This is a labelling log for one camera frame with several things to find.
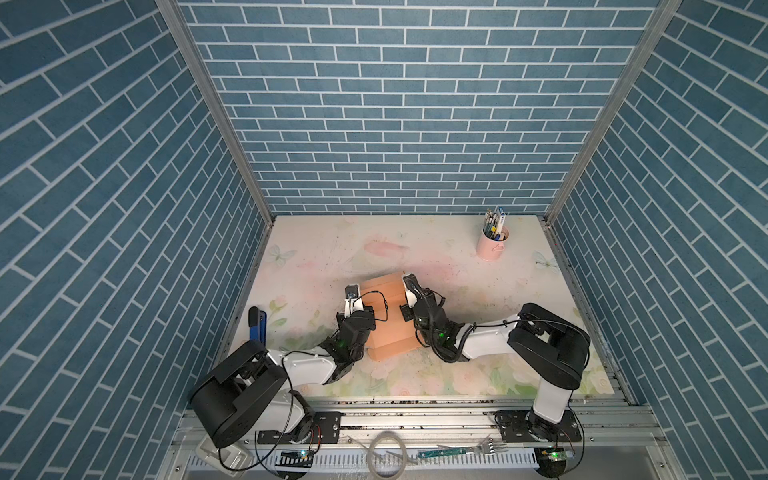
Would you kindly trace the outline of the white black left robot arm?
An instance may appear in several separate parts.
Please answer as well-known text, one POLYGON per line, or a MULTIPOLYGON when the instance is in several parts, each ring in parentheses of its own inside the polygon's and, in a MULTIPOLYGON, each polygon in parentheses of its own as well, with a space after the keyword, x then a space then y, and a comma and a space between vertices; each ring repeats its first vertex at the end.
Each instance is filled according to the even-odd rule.
POLYGON ((374 309, 361 301, 337 314, 337 330, 308 351, 269 350, 249 340, 204 376, 190 404, 213 445, 224 449, 250 433, 276 432, 290 442, 307 437, 314 410, 298 392, 345 376, 365 354, 376 329, 374 309))

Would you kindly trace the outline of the peach cardboard paper box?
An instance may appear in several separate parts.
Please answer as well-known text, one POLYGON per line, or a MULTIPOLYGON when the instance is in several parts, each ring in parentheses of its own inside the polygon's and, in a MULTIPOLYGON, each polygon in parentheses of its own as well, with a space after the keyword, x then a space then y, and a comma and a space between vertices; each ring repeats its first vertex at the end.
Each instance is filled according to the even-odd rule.
POLYGON ((366 342, 373 361, 382 362, 421 347, 412 322, 405 321, 400 309, 407 304, 403 275, 395 272, 360 284, 363 304, 374 309, 376 318, 376 329, 366 342))

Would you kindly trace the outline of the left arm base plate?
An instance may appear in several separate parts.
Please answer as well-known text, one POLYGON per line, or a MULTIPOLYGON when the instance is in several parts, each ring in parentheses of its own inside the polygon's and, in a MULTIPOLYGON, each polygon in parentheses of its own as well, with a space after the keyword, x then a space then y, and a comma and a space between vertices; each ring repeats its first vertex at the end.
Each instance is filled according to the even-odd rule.
POLYGON ((260 445, 287 445, 315 443, 320 446, 334 445, 339 441, 342 414, 339 411, 318 411, 312 419, 305 416, 288 433, 277 430, 257 430, 256 440, 260 445))

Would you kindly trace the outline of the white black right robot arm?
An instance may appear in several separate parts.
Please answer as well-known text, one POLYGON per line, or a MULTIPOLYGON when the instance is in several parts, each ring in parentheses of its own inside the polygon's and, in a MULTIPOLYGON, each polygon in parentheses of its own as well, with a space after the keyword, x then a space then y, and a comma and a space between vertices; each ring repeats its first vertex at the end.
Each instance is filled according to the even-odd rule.
POLYGON ((495 323, 460 324, 447 317, 437 292, 411 286, 405 295, 404 318, 441 361, 514 353, 539 375, 532 419, 547 425, 562 421, 590 360, 591 338, 585 330, 535 303, 495 323))

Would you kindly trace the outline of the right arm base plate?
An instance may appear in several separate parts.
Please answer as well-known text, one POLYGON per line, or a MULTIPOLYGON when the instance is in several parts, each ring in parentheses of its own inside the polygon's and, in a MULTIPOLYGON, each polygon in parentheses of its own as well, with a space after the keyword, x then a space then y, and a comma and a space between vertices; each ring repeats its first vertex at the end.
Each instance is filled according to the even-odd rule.
POLYGON ((580 422, 570 409, 557 424, 536 416, 532 409, 499 410, 493 414, 493 421, 507 443, 576 443, 583 440, 580 422))

